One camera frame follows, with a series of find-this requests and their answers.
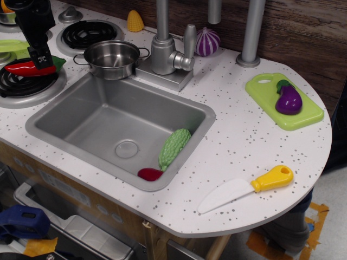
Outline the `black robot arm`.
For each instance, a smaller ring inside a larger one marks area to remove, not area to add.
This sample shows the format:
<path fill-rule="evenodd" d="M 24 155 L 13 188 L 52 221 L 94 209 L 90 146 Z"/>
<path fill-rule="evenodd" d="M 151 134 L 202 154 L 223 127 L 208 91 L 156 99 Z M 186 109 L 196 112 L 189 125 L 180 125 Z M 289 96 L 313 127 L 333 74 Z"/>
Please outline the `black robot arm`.
<path fill-rule="evenodd" d="M 48 47 L 47 32 L 55 26 L 50 1 L 6 1 L 16 14 L 16 24 L 29 43 L 28 52 L 39 70 L 51 67 L 53 58 Z"/>

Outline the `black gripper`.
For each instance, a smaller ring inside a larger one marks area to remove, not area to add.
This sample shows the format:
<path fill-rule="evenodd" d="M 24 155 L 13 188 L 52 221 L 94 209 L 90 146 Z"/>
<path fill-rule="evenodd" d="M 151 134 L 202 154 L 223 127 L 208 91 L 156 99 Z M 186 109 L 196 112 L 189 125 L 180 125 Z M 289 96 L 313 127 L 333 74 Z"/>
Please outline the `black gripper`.
<path fill-rule="evenodd" d="M 53 65 L 47 32 L 55 26 L 51 8 L 21 8 L 15 11 L 16 23 L 29 43 L 28 52 L 38 70 Z"/>

